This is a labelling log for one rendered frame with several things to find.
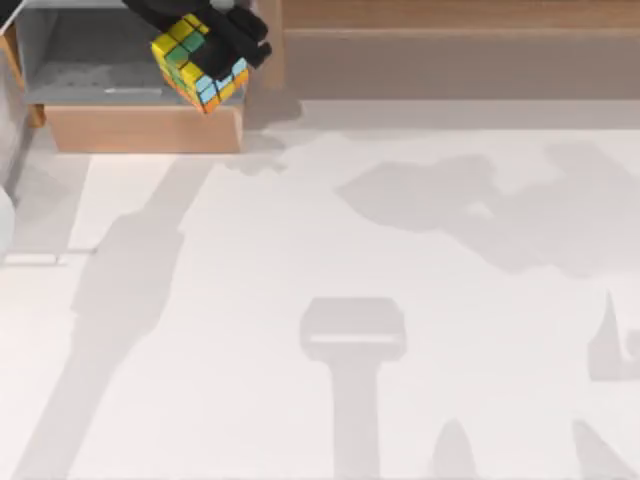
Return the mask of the multicoloured puzzle cube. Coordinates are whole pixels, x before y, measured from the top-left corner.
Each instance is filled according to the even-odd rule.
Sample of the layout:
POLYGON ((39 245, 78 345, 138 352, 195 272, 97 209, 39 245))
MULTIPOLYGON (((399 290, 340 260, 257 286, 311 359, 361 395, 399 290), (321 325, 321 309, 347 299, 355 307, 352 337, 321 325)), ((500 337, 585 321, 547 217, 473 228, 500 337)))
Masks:
POLYGON ((187 14, 151 42, 151 52, 165 81, 204 114, 244 92, 249 81, 249 66, 243 58, 236 57, 231 74, 222 80, 212 79, 190 61, 208 32, 198 17, 187 14))

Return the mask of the pale wooden drawer front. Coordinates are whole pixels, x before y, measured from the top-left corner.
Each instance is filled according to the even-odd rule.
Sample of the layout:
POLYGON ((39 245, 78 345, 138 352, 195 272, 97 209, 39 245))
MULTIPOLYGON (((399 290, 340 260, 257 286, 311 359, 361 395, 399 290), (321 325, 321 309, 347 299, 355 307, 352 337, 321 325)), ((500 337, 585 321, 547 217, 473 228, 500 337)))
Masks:
POLYGON ((44 111, 65 153, 230 154, 242 146, 242 105, 210 115, 182 105, 49 105, 44 111))

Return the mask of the grey drawer inside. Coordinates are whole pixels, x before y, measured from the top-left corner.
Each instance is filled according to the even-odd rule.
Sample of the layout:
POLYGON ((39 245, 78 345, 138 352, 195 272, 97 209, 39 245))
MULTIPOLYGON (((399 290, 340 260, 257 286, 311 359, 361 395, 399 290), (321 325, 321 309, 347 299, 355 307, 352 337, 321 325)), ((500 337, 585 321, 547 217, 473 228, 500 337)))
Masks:
POLYGON ((60 106, 193 106, 151 42, 210 0, 24 0, 16 31, 27 99, 60 106))

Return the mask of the wooden cupboard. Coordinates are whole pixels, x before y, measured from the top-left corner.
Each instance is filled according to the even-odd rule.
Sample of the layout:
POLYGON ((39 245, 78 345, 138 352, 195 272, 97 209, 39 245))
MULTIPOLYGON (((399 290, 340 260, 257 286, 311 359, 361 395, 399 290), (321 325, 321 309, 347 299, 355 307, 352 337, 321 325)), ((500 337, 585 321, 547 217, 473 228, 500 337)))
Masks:
MULTIPOLYGON (((0 46, 24 82, 16 18, 0 46)), ((640 111, 640 0, 254 0, 267 76, 304 100, 578 101, 640 111)))

